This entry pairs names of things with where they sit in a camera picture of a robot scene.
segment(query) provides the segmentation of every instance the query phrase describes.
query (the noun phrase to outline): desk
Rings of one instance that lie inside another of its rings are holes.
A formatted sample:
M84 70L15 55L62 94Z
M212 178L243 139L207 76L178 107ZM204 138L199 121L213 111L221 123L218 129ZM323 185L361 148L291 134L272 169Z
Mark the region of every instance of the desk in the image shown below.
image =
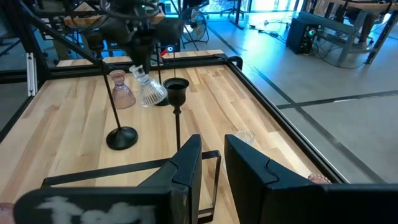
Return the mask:
M361 12L358 15L358 18L354 23L354 26L350 26L329 19L334 4L344 5L346 1L344 0L324 0L324 1L329 2L325 17L316 16L311 13L307 13L305 11L300 12L299 17L318 23L321 26L328 27L333 30L338 30L348 35L347 40L342 40L333 35L327 34L326 32L319 32L317 34L319 38L325 39L343 48L336 64L338 67L340 67L341 64L345 61L348 54L358 54L358 53L370 53L366 61L366 64L370 64L376 57L384 41L388 37L391 29L398 21L398 5L393 4L391 6L390 11L392 12L392 16L388 20L386 26L384 27L383 31L381 32L381 35L379 36L374 46L368 47L367 49L362 49L360 46L354 44L354 40L357 37L360 28L363 26L363 22L365 20L366 15L370 12L379 14L380 12L387 10L388 4L348 2L347 6L355 7L361 10ZM307 2L303 4L303 9L306 8L306 4Z
M157 76L156 71L150 74ZM173 75L173 70L162 71L164 79ZM203 151L217 149L224 156L225 134L251 130L256 135L252 146L257 150L304 177L319 174L227 66L177 69L177 76L190 82L180 116L181 142L199 133ZM139 82L132 74L126 75L126 84L139 99ZM113 151L105 138L116 122L103 77L45 82L0 144L0 202L15 202L27 191L39 188L46 177L171 157L176 148L172 111L171 106L143 108L139 102L118 110L121 124L136 128L139 139L129 149ZM211 205L215 161L203 161L202 168L201 209ZM63 186L135 186L155 171ZM217 197L213 223L238 224L224 161Z

